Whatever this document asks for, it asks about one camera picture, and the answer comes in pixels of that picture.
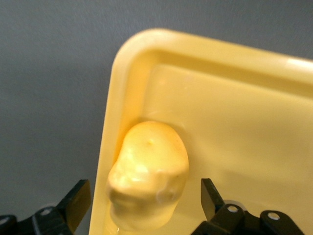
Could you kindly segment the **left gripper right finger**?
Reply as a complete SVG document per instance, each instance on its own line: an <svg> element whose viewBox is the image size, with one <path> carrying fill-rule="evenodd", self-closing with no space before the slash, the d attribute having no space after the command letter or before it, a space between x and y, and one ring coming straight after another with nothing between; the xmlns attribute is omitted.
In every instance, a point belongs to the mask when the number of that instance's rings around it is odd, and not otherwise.
<svg viewBox="0 0 313 235"><path fill-rule="evenodd" d="M259 217L243 207L226 203L212 180L201 179L201 206L206 220L193 235L302 235L303 231L285 213L263 211Z"/></svg>

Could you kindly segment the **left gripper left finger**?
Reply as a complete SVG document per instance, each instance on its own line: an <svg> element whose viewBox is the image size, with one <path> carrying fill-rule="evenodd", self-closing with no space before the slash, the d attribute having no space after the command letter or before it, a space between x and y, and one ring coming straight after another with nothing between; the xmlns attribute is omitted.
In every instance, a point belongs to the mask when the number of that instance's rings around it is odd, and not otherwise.
<svg viewBox="0 0 313 235"><path fill-rule="evenodd" d="M90 182L79 180L56 206L44 207L18 221L12 214L0 216L2 235L73 235L91 205Z"/></svg>

